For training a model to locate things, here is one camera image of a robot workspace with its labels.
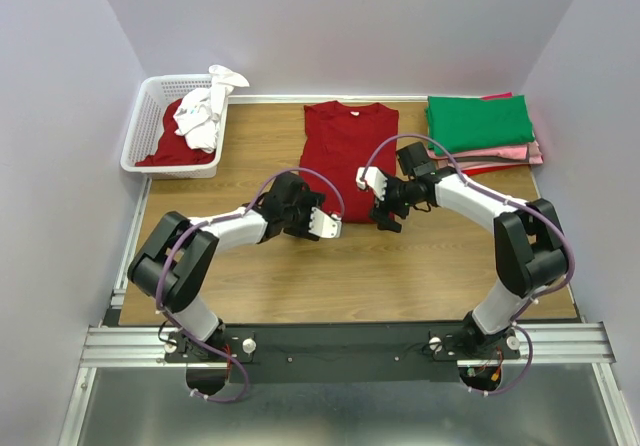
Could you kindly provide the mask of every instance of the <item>laundry basket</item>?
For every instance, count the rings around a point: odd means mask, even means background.
[[[158,140],[164,131],[162,116],[167,107],[195,88],[210,86],[211,75],[209,74],[155,76],[142,83],[120,158],[122,168],[125,171],[147,174],[153,179],[214,177],[224,144],[224,129],[227,121],[226,102],[220,117],[216,154],[213,161],[206,164],[185,166],[136,166],[138,161],[155,153]]]

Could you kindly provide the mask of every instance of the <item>white towel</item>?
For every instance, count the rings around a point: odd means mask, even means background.
[[[202,149],[212,153],[216,149],[220,119],[227,96],[234,87],[247,87],[244,76],[229,68],[213,65],[210,88],[196,88],[189,92],[173,115],[178,124],[176,134],[184,136],[191,149]]]

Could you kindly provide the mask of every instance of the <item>green folded shirt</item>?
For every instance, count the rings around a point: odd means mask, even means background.
[[[485,100],[429,97],[429,136],[451,153],[535,140],[524,96]],[[429,145],[436,154],[443,152]]]

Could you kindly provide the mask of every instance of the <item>white wall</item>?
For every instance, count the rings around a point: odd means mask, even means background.
[[[149,75],[246,74],[252,94],[519,89],[571,0],[109,0]]]
[[[640,0],[575,0],[529,76],[546,164],[538,181],[577,253],[576,300],[604,320],[640,425]]]
[[[139,191],[118,156],[143,74],[106,0],[0,0],[0,444],[57,444]]]

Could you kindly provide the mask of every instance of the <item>wooden table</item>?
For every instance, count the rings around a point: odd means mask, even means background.
[[[425,103],[388,103],[399,131],[427,132]],[[305,142],[301,104],[229,107],[224,152],[215,178],[154,181],[138,240],[167,211],[210,216],[249,201],[274,172],[298,165]],[[411,139],[398,141],[405,146]],[[528,167],[476,176],[514,197],[535,199]],[[216,257],[201,294],[227,323],[413,321],[462,319],[496,279],[493,238],[444,209],[412,212],[401,234],[345,224],[338,240],[281,235]],[[544,297],[528,318],[575,318],[567,290]],[[132,284],[120,324],[159,324],[154,302]]]

